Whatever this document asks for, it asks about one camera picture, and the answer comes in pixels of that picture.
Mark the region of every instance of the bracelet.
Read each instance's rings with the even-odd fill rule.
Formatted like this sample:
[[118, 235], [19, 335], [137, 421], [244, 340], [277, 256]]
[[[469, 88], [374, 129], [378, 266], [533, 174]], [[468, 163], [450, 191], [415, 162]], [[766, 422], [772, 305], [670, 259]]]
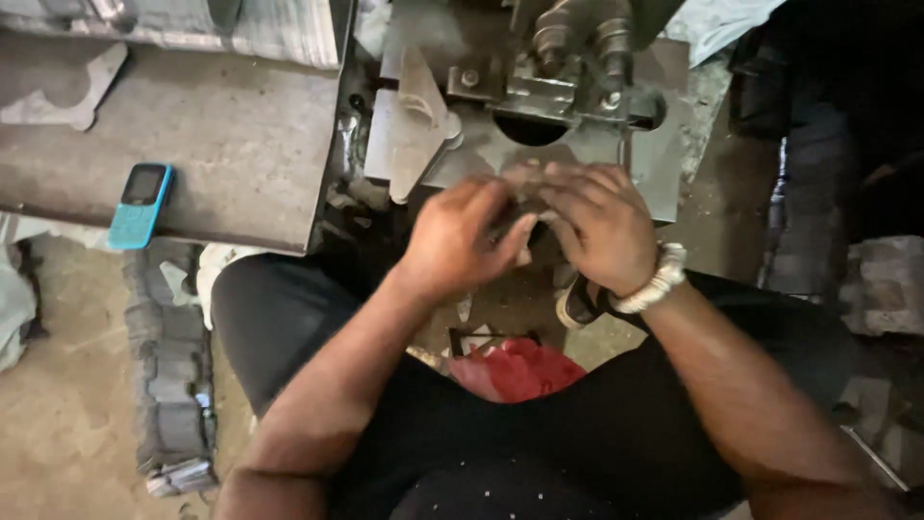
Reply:
[[607, 294], [616, 312], [625, 315], [640, 313], [667, 296], [673, 286], [687, 279], [684, 273], [687, 250], [684, 246], [679, 243], [659, 243], [658, 249], [658, 271], [645, 287], [621, 300], [611, 292]]

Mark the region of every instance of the man's right hand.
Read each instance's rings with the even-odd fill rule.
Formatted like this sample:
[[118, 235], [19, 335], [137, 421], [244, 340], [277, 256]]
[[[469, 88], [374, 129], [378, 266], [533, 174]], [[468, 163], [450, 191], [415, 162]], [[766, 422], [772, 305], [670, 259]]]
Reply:
[[658, 245], [645, 201], [616, 165], [546, 168], [540, 196], [562, 216], [550, 224], [568, 260], [624, 298], [654, 277]]

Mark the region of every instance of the black trousers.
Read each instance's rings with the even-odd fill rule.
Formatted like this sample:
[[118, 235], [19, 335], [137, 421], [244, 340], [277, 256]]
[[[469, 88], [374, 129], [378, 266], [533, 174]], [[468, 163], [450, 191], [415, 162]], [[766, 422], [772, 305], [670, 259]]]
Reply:
[[[219, 276], [214, 323], [257, 415], [365, 300], [368, 287], [350, 273], [336, 261], [266, 254]], [[857, 352], [836, 316], [782, 294], [688, 276], [799, 388], [831, 409]], [[332, 483], [333, 517], [387, 518], [432, 469], [518, 455], [560, 467], [629, 518], [694, 517], [743, 496], [661, 344], [649, 336], [571, 387], [519, 404], [486, 402], [405, 355]]]

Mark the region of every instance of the red cloth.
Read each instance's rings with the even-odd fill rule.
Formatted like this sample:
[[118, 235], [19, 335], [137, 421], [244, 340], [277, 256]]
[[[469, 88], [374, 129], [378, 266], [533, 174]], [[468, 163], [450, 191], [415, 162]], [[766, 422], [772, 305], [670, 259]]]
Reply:
[[567, 356], [529, 338], [504, 340], [486, 355], [449, 360], [449, 372], [463, 387], [492, 402], [523, 402], [555, 393], [587, 371]]

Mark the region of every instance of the dirty floor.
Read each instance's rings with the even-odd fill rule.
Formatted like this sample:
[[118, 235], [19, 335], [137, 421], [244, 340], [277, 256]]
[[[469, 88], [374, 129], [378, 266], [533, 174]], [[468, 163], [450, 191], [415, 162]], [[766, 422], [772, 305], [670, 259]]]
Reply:
[[[752, 281], [760, 263], [764, 211], [775, 176], [775, 147], [728, 135], [727, 107], [706, 158], [686, 186], [678, 222], [660, 229], [682, 241], [690, 267]], [[152, 499], [135, 472], [132, 376], [122, 321], [127, 291], [119, 258], [51, 237], [35, 241], [47, 340], [0, 374], [0, 511], [17, 519], [208, 518], [214, 495]], [[467, 325], [503, 332], [535, 329], [593, 368], [638, 344], [640, 333], [602, 319], [565, 334], [554, 318], [552, 268], [534, 266], [474, 297]], [[456, 325], [449, 306], [421, 332], [437, 351]], [[220, 345], [215, 345], [219, 476], [246, 444], [252, 416]]]

